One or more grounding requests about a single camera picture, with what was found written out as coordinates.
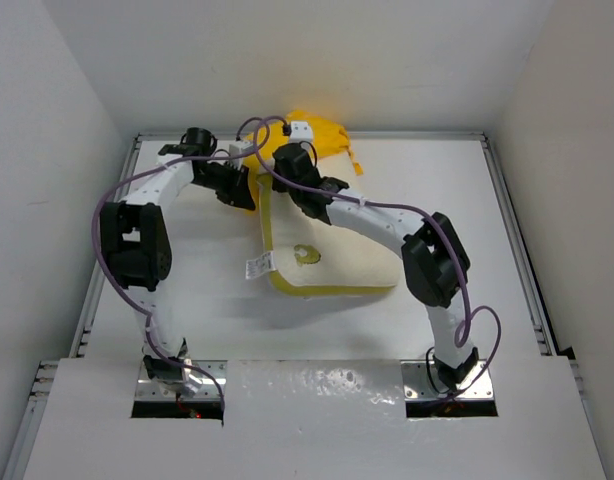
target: metal frame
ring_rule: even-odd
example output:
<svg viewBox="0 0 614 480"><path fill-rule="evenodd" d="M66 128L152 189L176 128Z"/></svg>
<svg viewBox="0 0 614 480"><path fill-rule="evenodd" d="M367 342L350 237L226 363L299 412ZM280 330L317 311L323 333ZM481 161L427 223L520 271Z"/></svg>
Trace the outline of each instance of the metal frame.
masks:
<svg viewBox="0 0 614 480"><path fill-rule="evenodd" d="M34 447L36 434L47 406L49 391L58 369L57 361L40 362L32 385L27 408L18 427L14 446L9 454L3 480L22 480Z"/></svg>
<svg viewBox="0 0 614 480"><path fill-rule="evenodd" d="M516 269L518 270L520 281L525 291L527 307L529 308L531 319L534 323L534 331L536 332L536 339L541 353L543 355L557 355L558 349L556 348L556 341L553 338L551 325L549 324L549 320L547 319L547 315L545 314L540 300L539 287L533 275L529 255L523 242L516 212L511 203L511 197L507 190L507 184L505 183L505 177L503 176L500 162L496 155L494 155L487 137L483 136L481 144L496 192L496 198L498 199L500 213L502 214L505 229L507 230L507 238L509 239L514 260L516 261Z"/></svg>

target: white tabletop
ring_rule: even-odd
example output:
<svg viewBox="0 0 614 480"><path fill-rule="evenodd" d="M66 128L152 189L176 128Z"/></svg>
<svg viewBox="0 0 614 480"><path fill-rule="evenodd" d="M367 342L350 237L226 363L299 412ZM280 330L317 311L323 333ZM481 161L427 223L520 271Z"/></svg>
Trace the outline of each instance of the white tabletop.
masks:
<svg viewBox="0 0 614 480"><path fill-rule="evenodd" d="M166 142L143 142L136 171L155 164ZM472 261L474 305L496 308L503 322L499 352L536 356L538 346L481 144L477 140L353 141L372 200L410 203L449 216ZM387 296L304 300L246 281L245 261L262 253L256 215L219 203L190 186L167 213L173 250L169 282L175 318L192 356L202 359L404 359L432 344L425 309L404 278ZM495 326L477 317L473 339L486 356ZM88 358L140 358L136 320L105 285Z"/></svg>
<svg viewBox="0 0 614 480"><path fill-rule="evenodd" d="M305 301L247 282L245 260L262 248L257 218L189 187L166 218L168 281L192 355L229 360L224 428L129 418L141 339L106 288L85 358L60 363L26 480L604 478L567 359L539 355L480 143L353 145L370 198L454 223L473 301L503 322L491 367L499 416L408 420L397 359L421 357L432 336L404 283L382 298ZM143 144L139 170L159 146ZM494 336L479 318L483 355Z"/></svg>

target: white panel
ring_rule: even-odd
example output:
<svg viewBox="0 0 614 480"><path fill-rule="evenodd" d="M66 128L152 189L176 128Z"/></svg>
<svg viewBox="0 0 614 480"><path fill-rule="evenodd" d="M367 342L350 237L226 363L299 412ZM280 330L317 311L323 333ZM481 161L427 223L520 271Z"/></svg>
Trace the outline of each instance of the white panel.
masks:
<svg viewBox="0 0 614 480"><path fill-rule="evenodd" d="M137 364L63 360L26 480L602 480L566 358L503 360L499 417L407 420L397 362L227 365L225 426L130 419Z"/></svg>
<svg viewBox="0 0 614 480"><path fill-rule="evenodd" d="M40 0L0 1L0 478L38 362L69 351L123 150Z"/></svg>
<svg viewBox="0 0 614 480"><path fill-rule="evenodd" d="M496 140L614 478L614 1L557 2Z"/></svg>
<svg viewBox="0 0 614 480"><path fill-rule="evenodd" d="M156 162L163 143L142 144L138 170ZM368 198L438 210L452 220L472 261L474 305L488 303L500 313L499 355L537 356L480 142L354 140L353 148L365 170L360 181ZM427 312L404 278L387 296L312 300L284 296L265 278L246 281L246 260L263 251L258 217L221 204L210 190L185 189L165 222L172 242L167 282L174 319L193 358L420 358L433 343ZM94 325L87 357L140 359L132 311L107 285ZM483 356L495 332L487 314L476 318L473 339Z"/></svg>
<svg viewBox="0 0 614 480"><path fill-rule="evenodd" d="M552 4L44 1L131 133L293 108L356 128L487 128Z"/></svg>

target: yellow cloth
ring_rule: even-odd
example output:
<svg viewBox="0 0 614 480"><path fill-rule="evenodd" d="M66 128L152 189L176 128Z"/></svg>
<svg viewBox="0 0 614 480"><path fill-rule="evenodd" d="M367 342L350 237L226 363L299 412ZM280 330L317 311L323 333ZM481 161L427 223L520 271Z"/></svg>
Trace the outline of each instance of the yellow cloth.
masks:
<svg viewBox="0 0 614 480"><path fill-rule="evenodd" d="M285 117L288 122L304 121L309 122L309 125L314 132L314 148L318 154L318 158L326 158L332 155L337 155L342 152L347 152L354 164L354 170L356 175L362 175L363 170L360 164L354 161L354 153L351 150L351 143L349 141L349 135L347 130L342 125L334 123L318 115L304 112L302 110L294 110ZM283 135L282 123L275 122L270 124L271 133L269 140L260 149L261 156L265 159L272 157L274 151L287 143L287 137ZM247 136L247 140L253 141L253 134ZM265 130L262 129L258 133L258 141L262 141L265 138ZM249 167L249 177L247 179L249 184L249 191L251 196L256 202L256 209L258 209L259 191L258 191L258 167L259 162L255 155L247 157L244 161L244 165Z"/></svg>

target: cable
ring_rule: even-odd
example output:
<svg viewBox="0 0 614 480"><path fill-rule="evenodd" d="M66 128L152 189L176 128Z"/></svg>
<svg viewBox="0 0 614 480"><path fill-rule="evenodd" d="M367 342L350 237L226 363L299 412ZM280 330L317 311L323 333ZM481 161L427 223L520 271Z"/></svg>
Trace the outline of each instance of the cable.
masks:
<svg viewBox="0 0 614 480"><path fill-rule="evenodd" d="M431 375L431 362L429 360L429 354L433 349L434 347L429 347L429 350L427 350L427 353L425 353L425 370L427 370L427 380L429 381L429 386L434 390L434 392L436 392L438 395L445 395L449 393L449 390L445 390L444 392L438 390L438 387L436 387L436 382L434 382L434 377Z"/></svg>
<svg viewBox="0 0 614 480"><path fill-rule="evenodd" d="M469 390L478 381L478 379L482 377L485 374L485 372L489 369L491 362L494 360L494 357L496 356L496 352L498 352L498 347L500 346L503 326L502 326L502 323L500 322L500 317L498 317L498 314L496 313L496 311L488 305L480 305L479 307L476 307L474 309L472 317L476 316L479 312L483 310L489 312L492 315L492 317L494 317L494 321L496 322L496 328L497 328L496 340L494 341L494 346L491 349L491 353L489 354L489 357L487 358L487 360L485 360L485 363L482 365L480 372L476 374L476 376L474 377L474 379L471 381L469 385L467 385L465 388L461 388L460 390L456 390L455 392L449 392L445 398L434 400L433 402L428 402L426 406L432 407L435 405L444 405L448 402L455 400L456 397L462 395L467 390Z"/></svg>
<svg viewBox="0 0 614 480"><path fill-rule="evenodd" d="M308 142L307 140L303 140L302 142L298 142L298 145L302 146L303 143L306 143L307 145L309 145L309 148L311 148L312 153L314 154L314 167L318 166L318 152L316 152L316 147L314 147L314 145L310 142Z"/></svg>
<svg viewBox="0 0 614 480"><path fill-rule="evenodd" d="M256 142L256 144L252 147L251 151L246 151L246 152L244 152L242 154L239 154L239 155L233 155L233 156L225 157L225 160L238 160L238 159L241 159L241 158L248 157L248 156L250 156L252 154L259 153L258 150L260 148L262 148L267 143L267 141L269 140L269 137L270 137L270 132L268 131L268 134L265 136L263 141L260 144L258 144ZM171 365L171 366L176 367L176 368L193 370L193 371L198 372L201 375L205 376L209 380L211 380L214 383L214 385L216 386L216 389L218 390L218 396L220 397L220 408L224 412L225 411L225 395L223 393L222 387L216 381L216 379L214 378L213 375L211 375L209 372L207 372L207 371L203 370L202 368L197 367L195 365L187 365L187 364L185 364L183 362L178 362L178 361L175 361L175 360L172 360L172 359L168 358L162 351L160 351L158 346L155 344L155 342L154 342L154 340L152 338L151 332L150 332L152 312L150 312L149 310L141 307L138 303L133 301L129 297L129 295L127 295L125 290L123 290L123 288L118 284L118 282L116 281L116 279L112 275L111 271L109 270L109 267L108 267L107 263L105 262L105 258L103 257L103 254L102 254L102 251L101 251L101 246L100 246L100 241L99 241L99 234L98 234L98 219L100 218L100 212L103 209L103 207L104 207L105 203L107 202L107 200L109 198L111 198L116 193L116 191L118 189L124 187L125 185L130 184L131 182L139 180L141 178L149 177L149 176L154 175L156 173L162 172L167 167L176 165L178 163L189 162L189 161L203 161L203 162L206 162L208 160L212 160L212 157L197 157L197 156L194 156L194 157L176 158L174 160L171 160L170 162L167 162L165 165L160 165L160 166L158 166L156 168L152 168L151 170L147 170L146 172L137 173L135 175L132 175L131 177L125 178L124 180L121 180L120 182L118 182L116 185L114 185L109 190L107 190L102 195L102 197L100 198L98 203L96 204L96 208L94 209L94 213L93 213L92 218L91 218L91 243L92 243L92 246L94 247L94 254L96 256L96 260L98 261L98 264L100 265L100 268L103 271L103 274L105 275L105 278L107 278L107 281L109 282L111 287L116 291L118 296L127 305L129 305L135 311L145 315L145 339L147 340L147 343L149 344L149 346L153 350L153 352L162 361L164 361L168 365Z"/></svg>

